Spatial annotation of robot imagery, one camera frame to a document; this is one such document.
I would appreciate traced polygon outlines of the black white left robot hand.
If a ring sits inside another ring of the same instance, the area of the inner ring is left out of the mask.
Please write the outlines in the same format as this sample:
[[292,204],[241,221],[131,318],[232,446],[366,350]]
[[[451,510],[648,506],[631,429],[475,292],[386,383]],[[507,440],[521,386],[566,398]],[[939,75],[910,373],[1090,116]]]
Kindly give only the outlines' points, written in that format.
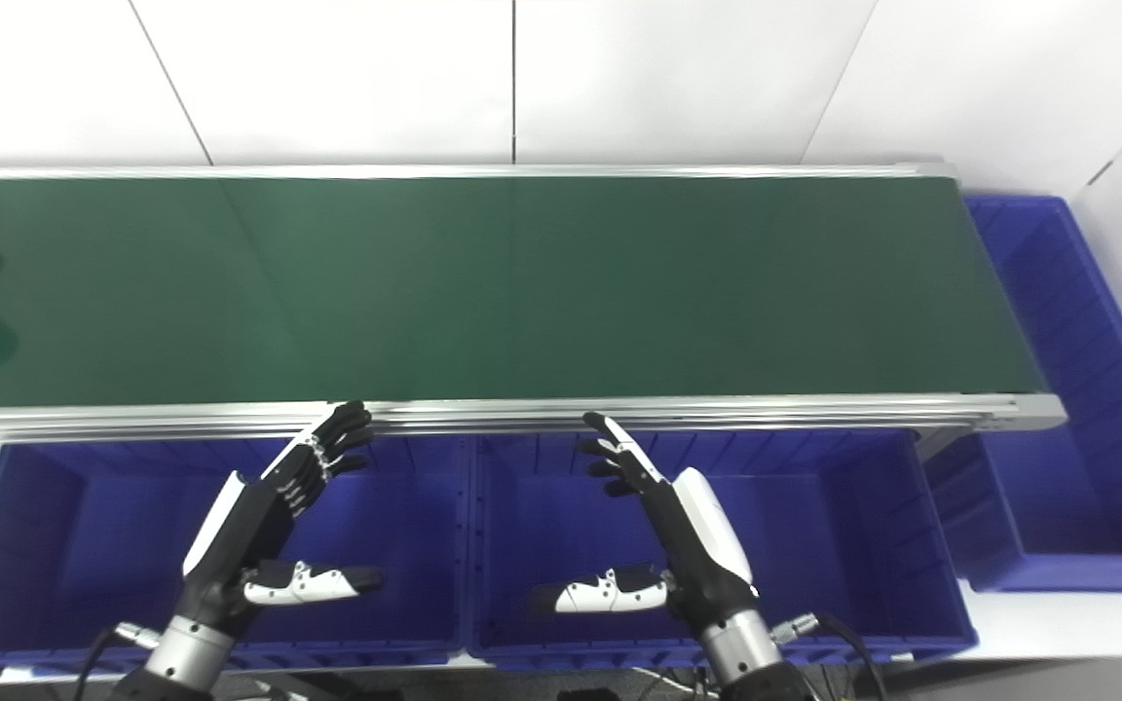
[[371,439],[364,403],[337,404],[298,430],[258,478],[232,473],[184,559],[174,618],[237,639],[263,608],[338,602],[381,589],[378,568],[280,557],[300,516],[328,483],[368,464],[359,448]]

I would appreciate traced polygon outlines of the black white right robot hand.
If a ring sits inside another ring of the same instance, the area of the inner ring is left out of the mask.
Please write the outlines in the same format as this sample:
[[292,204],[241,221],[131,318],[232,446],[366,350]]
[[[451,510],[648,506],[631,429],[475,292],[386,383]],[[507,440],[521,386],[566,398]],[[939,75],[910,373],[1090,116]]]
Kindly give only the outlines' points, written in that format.
[[549,614],[625,614],[668,608],[695,637],[741,635],[767,639],[751,564],[711,485],[695,467],[675,478],[660,473],[645,449],[610,416],[583,413],[598,439],[580,451],[597,456],[589,476],[603,476],[605,494],[635,496],[645,510],[666,569],[610,568],[603,573],[535,585],[533,605]]

